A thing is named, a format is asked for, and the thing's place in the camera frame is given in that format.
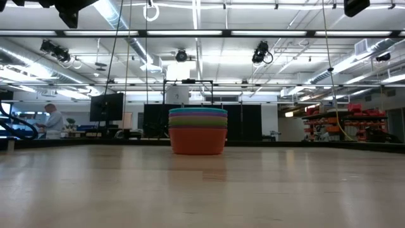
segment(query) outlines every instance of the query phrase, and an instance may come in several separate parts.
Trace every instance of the white duct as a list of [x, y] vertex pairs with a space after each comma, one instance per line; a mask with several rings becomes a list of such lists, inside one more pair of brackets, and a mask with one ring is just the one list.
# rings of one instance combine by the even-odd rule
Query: white duct
[[[6, 54], [10, 58], [14, 58], [26, 65], [35, 65], [37, 68], [43, 68], [51, 74], [58, 74], [66, 79], [70, 79], [78, 84], [82, 83], [94, 83], [88, 78], [81, 76], [69, 69], [65, 69], [58, 64], [39, 56], [31, 51], [26, 50], [25, 48], [10, 42], [4, 38], [0, 39], [0, 52]], [[100, 93], [104, 91], [102, 88], [97, 88]]]
[[[354, 52], [348, 54], [347, 56], [344, 56], [342, 58], [339, 58], [338, 60], [332, 62], [332, 67], [334, 68], [333, 74], [337, 74], [340, 72], [343, 72], [344, 70], [347, 70], [359, 63], [361, 63], [364, 60], [370, 59], [370, 58], [375, 58], [384, 52], [391, 52], [392, 47], [394, 47], [396, 44], [402, 42], [402, 39], [370, 39], [368, 40], [368, 47], [366, 48], [365, 53], [356, 56]], [[326, 69], [319, 70], [313, 74], [312, 77], [310, 77], [305, 84], [316, 84], [319, 81], [326, 79], [330, 77], [330, 72], [328, 71], [328, 67]], [[292, 95], [291, 90], [294, 88], [287, 88], [283, 89], [285, 90], [284, 92], [282, 91], [282, 94], [289, 94]], [[294, 89], [294, 94], [303, 90], [304, 88], [298, 88]]]

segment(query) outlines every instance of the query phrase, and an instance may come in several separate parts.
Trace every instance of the black monitor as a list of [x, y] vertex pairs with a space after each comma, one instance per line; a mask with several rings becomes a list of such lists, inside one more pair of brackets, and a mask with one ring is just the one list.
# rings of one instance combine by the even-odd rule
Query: black monitor
[[90, 121], [122, 120], [124, 94], [91, 97]]

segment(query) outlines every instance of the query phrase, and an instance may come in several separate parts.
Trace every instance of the plastic bowl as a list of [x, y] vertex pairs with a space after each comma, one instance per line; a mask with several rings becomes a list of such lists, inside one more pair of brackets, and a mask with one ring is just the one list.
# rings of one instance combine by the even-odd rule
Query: plastic bowl
[[177, 155], [220, 155], [226, 129], [169, 129], [171, 147]]

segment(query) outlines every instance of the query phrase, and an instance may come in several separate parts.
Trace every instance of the cable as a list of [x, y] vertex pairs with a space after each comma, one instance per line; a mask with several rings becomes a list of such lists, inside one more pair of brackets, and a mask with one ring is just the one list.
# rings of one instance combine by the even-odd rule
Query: cable
[[[110, 62], [109, 62], [109, 67], [108, 67], [108, 75], [107, 75], [106, 89], [104, 90], [103, 105], [104, 105], [104, 103], [106, 102], [108, 84], [110, 83], [109, 77], [111, 76], [111, 66], [113, 65], [113, 58], [114, 58], [116, 40], [117, 40], [117, 37], [118, 37], [118, 31], [120, 30], [120, 23], [121, 23], [121, 16], [122, 16], [123, 5], [124, 5], [124, 0], [121, 0], [120, 15], [118, 16], [118, 24], [116, 25], [116, 32], [115, 32], [115, 38], [114, 38], [113, 51], [111, 52], [111, 60], [110, 60]], [[98, 123], [98, 126], [97, 126], [96, 137], [99, 135], [100, 123], [101, 123], [101, 121], [99, 120], [99, 123]], [[106, 127], [106, 129], [107, 129], [107, 127], [108, 127], [108, 120], [106, 120], [106, 126], [105, 126], [105, 127]]]
[[8, 117], [8, 118], [10, 118], [12, 120], [19, 121], [23, 125], [26, 125], [27, 127], [31, 128], [32, 133], [34, 133], [31, 137], [24, 136], [24, 135], [20, 134], [18, 131], [16, 131], [15, 129], [12, 129], [10, 126], [8, 126], [6, 123], [4, 123], [2, 120], [0, 120], [0, 126], [2, 126], [4, 129], [6, 129], [6, 131], [11, 133], [13, 136], [19, 137], [20, 139], [23, 139], [23, 140], [34, 140], [34, 139], [36, 139], [38, 137], [38, 131], [33, 125], [31, 125], [30, 123], [28, 123], [28, 122], [26, 122], [24, 120], [20, 120], [19, 118], [13, 117], [10, 114], [7, 114], [5, 112], [5, 110], [3, 109], [3, 106], [1, 105], [1, 100], [0, 100], [0, 112], [4, 116], [6, 116], [6, 117]]
[[[132, 21], [132, 7], [129, 8], [129, 26], [128, 26], [128, 39], [131, 38], [131, 21]], [[125, 89], [124, 89], [124, 110], [123, 110], [123, 118], [122, 118], [122, 131], [124, 131], [124, 124], [125, 124], [125, 110], [127, 107], [127, 83], [128, 83], [128, 69], [129, 69], [129, 42], [127, 48], [127, 69], [125, 72]]]
[[336, 94], [335, 94], [335, 82], [333, 81], [333, 68], [332, 68], [332, 63], [330, 61], [330, 53], [329, 53], [329, 43], [328, 43], [328, 31], [327, 31], [327, 18], [325, 16], [325, 3], [324, 0], [322, 0], [322, 14], [323, 14], [323, 25], [325, 26], [325, 39], [327, 42], [327, 51], [328, 51], [328, 63], [329, 63], [329, 69], [328, 71], [330, 72], [330, 79], [332, 81], [332, 97], [333, 101], [335, 103], [335, 111], [336, 111], [336, 119], [337, 119], [337, 125], [339, 126], [340, 130], [343, 132], [343, 134], [350, 140], [350, 141], [355, 141], [353, 140], [347, 133], [346, 131], [342, 128], [340, 125], [339, 121], [339, 112], [337, 111], [337, 99], [336, 99]]

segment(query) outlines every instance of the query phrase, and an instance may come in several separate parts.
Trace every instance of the ceiling pipe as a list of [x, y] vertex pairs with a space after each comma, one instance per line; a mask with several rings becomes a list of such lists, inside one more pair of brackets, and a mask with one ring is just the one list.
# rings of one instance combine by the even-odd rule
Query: ceiling pipe
[[[118, 24], [120, 30], [128, 30], [128, 23], [124, 17], [120, 17], [120, 10], [117, 4], [112, 0], [98, 0], [93, 6], [97, 9], [100, 15], [109, 23], [111, 28], [117, 29]], [[146, 53], [146, 50], [136, 38], [124, 38], [130, 47], [138, 54], [141, 61], [146, 64], [152, 64], [153, 58]]]

